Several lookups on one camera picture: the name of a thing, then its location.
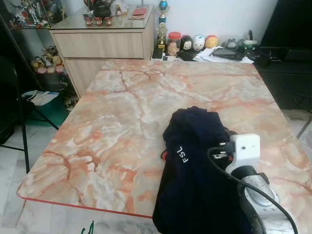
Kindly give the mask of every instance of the wooden cabinet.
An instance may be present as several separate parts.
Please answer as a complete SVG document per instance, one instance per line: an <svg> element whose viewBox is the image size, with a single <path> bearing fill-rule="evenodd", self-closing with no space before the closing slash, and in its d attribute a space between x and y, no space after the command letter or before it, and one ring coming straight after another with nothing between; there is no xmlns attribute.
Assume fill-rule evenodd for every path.
<svg viewBox="0 0 312 234"><path fill-rule="evenodd" d="M131 15L134 6L130 7ZM113 17L113 26L86 26L83 15L73 16L50 29L73 87L80 97L106 59L150 59L154 47L153 5L145 19Z"/></svg>

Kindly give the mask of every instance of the marble table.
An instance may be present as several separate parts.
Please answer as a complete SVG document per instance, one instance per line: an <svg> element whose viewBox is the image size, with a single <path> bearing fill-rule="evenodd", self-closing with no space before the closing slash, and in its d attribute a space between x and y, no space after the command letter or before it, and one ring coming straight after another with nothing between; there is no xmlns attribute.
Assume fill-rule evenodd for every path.
<svg viewBox="0 0 312 234"><path fill-rule="evenodd" d="M108 60L17 194L24 199L151 217L164 167L162 133L179 108L220 114L261 137L265 172L302 234L312 233L312 172L253 65Z"/></svg>

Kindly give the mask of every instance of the black cable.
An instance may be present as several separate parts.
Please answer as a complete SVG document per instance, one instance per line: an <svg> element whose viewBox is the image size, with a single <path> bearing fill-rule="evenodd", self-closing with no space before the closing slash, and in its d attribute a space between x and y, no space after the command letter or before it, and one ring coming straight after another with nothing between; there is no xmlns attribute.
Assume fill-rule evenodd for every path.
<svg viewBox="0 0 312 234"><path fill-rule="evenodd" d="M276 206L286 217L287 219L289 220L289 222L291 223L292 225L292 228L293 228L293 231L294 231L294 234L298 234L298 230L297 230L297 227L296 227L296 224L294 223L294 220L292 219L292 217L290 216L290 214L280 205L278 204L273 198L271 198L269 195L267 195L265 192L261 191L260 189L258 189L257 187L255 187L254 185L251 185L249 183L246 183L238 178L236 178L235 176L227 173L226 171L222 170L221 168L219 168L215 162L211 159L211 151L213 150L218 150L220 151L220 149L218 147L212 147L210 148L208 151L207 151L207 154L208 154L208 158L210 160L210 162L212 163L213 167L215 167L219 172L221 172L222 174L224 174L227 178L231 179L231 180L234 180L235 182L245 186L245 187L248 187L254 191L256 191L257 193L261 194L262 196L264 196L267 200L269 200L271 203L274 204L274 206Z"/></svg>

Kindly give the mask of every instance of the glass top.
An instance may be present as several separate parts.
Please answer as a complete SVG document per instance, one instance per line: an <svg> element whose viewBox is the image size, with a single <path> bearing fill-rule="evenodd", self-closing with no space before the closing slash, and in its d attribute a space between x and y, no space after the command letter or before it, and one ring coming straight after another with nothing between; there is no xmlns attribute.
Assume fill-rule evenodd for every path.
<svg viewBox="0 0 312 234"><path fill-rule="evenodd" d="M66 30L66 29L142 29L145 28L148 18L151 15L151 12L154 8L154 5L148 4L145 5L148 8L146 16L144 19L129 19L133 11L137 6L129 5L128 14L124 16L113 16L113 24L111 26L106 26L103 21L102 26L97 26L92 24L92 26L87 26L84 21L83 12L86 12L86 8L82 8L71 16L68 16L66 19L61 22L53 25L50 30Z"/></svg>

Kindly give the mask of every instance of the tiled floor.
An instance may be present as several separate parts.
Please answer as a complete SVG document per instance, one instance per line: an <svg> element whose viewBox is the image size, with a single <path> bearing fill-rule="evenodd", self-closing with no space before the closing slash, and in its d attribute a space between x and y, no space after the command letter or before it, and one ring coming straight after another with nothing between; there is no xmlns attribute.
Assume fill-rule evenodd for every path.
<svg viewBox="0 0 312 234"><path fill-rule="evenodd" d="M310 114L283 111L295 135L301 134ZM27 126L31 166L49 143L55 129L47 126ZM312 163L312 123L300 140ZM6 143L22 147L20 128ZM25 175L23 152L0 148L0 233L2 234L79 234L83 227L95 222L94 234L156 234L151 219L71 208L46 203L24 201L16 190Z"/></svg>

